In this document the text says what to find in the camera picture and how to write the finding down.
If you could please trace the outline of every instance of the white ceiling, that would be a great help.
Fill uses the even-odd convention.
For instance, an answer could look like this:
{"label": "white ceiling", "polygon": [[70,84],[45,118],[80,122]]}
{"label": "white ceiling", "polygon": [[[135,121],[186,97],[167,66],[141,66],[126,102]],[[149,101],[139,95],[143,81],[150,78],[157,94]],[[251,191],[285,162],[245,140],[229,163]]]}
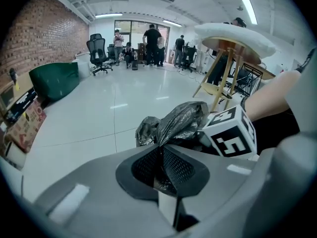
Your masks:
{"label": "white ceiling", "polygon": [[140,14],[158,20],[167,19],[186,26],[243,18],[248,28],[267,32],[290,44],[315,44],[313,34],[292,0],[251,0],[258,25],[252,25],[241,0],[68,0],[90,21],[94,15],[122,12]]}

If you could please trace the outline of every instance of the black plastic bag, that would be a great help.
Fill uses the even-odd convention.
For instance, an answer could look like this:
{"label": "black plastic bag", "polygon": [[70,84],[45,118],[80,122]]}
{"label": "black plastic bag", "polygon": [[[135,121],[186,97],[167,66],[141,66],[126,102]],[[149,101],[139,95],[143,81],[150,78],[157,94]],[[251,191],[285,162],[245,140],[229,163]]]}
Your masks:
{"label": "black plastic bag", "polygon": [[206,124],[208,115],[205,102],[191,101],[178,105],[162,120],[146,117],[136,130],[136,144],[179,145],[194,140],[196,131]]}

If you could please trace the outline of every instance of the dark green curved panel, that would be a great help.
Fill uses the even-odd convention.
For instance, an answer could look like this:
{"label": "dark green curved panel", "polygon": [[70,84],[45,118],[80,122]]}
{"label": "dark green curved panel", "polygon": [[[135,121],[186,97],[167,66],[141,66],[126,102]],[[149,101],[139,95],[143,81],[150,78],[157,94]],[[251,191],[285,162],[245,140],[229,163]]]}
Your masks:
{"label": "dark green curved panel", "polygon": [[37,93],[51,101],[65,97],[79,84],[76,62],[48,63],[29,74]]}

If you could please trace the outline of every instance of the wooden table leg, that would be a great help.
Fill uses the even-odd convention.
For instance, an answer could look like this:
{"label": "wooden table leg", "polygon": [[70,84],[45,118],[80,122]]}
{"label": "wooden table leg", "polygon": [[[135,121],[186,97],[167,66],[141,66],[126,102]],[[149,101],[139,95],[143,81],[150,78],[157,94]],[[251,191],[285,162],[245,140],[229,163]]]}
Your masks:
{"label": "wooden table leg", "polygon": [[[204,83],[204,82],[207,80],[207,78],[210,76],[210,74],[212,73],[214,67],[216,66],[216,64],[218,63],[220,57],[222,56],[222,53],[223,53],[223,50],[218,50],[217,57],[216,57],[215,61],[212,63],[212,65],[211,65],[209,71],[207,72],[207,74],[205,75],[204,79],[202,80],[202,83]],[[195,92],[194,95],[193,95],[193,98],[194,98],[195,95],[198,93],[199,89],[200,89],[201,86],[202,86],[202,83],[200,83],[199,87],[197,88],[196,92]]]}
{"label": "wooden table leg", "polygon": [[[236,61],[236,69],[234,71],[234,75],[233,75],[233,80],[232,80],[232,85],[230,88],[230,95],[232,95],[233,91],[234,91],[234,86],[236,85],[237,82],[237,76],[238,76],[238,72],[240,70],[240,64],[242,63],[242,57],[241,56],[237,56],[237,61]],[[227,109],[229,104],[229,100],[226,101],[226,105],[224,105],[224,110]]]}
{"label": "wooden table leg", "polygon": [[229,50],[229,56],[228,56],[228,60],[227,60],[227,65],[226,65],[226,69],[224,71],[224,74],[223,74],[223,77],[222,77],[222,81],[221,81],[221,84],[219,86],[219,89],[218,89],[218,92],[217,92],[217,95],[213,101],[213,104],[212,104],[212,107],[211,107],[211,112],[214,111],[214,109],[216,108],[217,106],[217,103],[218,103],[218,100],[219,98],[221,97],[221,93],[222,93],[222,90],[224,88],[224,85],[226,83],[226,80],[227,80],[227,77],[228,77],[228,74],[229,74],[229,71],[230,71],[230,68],[231,68],[231,62],[232,62],[232,58],[233,58],[233,52],[234,50],[232,48],[230,48]]}

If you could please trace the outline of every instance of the round wooden table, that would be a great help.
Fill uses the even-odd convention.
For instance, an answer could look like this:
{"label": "round wooden table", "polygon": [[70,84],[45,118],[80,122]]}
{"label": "round wooden table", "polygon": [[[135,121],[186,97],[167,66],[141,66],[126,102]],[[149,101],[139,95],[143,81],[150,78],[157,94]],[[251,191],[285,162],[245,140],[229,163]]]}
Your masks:
{"label": "round wooden table", "polygon": [[[234,86],[235,86],[236,81],[237,81],[238,71],[239,71],[239,68],[240,68],[241,64],[243,63],[243,61],[256,65],[256,64],[261,63],[261,59],[260,59],[259,55],[254,50],[252,50],[250,47],[248,47],[247,45],[245,45],[241,42],[232,40],[232,39],[225,38],[225,37],[209,37],[209,38],[204,39],[202,41],[202,43],[207,48],[218,51],[218,53],[217,53],[217,57],[216,57],[215,61],[211,65],[211,68],[209,69],[209,71],[205,75],[201,84],[199,85],[196,92],[194,93],[193,97],[195,97],[195,95],[198,93],[199,89],[202,87],[209,94],[216,95],[215,100],[213,101],[213,104],[211,107],[211,112],[215,110],[219,98],[223,98],[223,99],[227,100],[227,102],[225,104],[225,108],[224,108],[224,109],[226,109],[228,106],[229,100],[232,99],[232,93],[233,93]],[[215,65],[218,63],[218,61],[222,55],[227,55],[228,60],[227,60],[226,69],[224,71],[220,86],[215,86],[215,85],[206,83],[206,80],[208,79],[208,77],[212,73],[213,69],[215,68]],[[236,69],[234,72],[233,81],[232,81],[230,91],[227,92],[223,88],[225,86],[233,58],[235,58],[235,60],[236,60]]]}

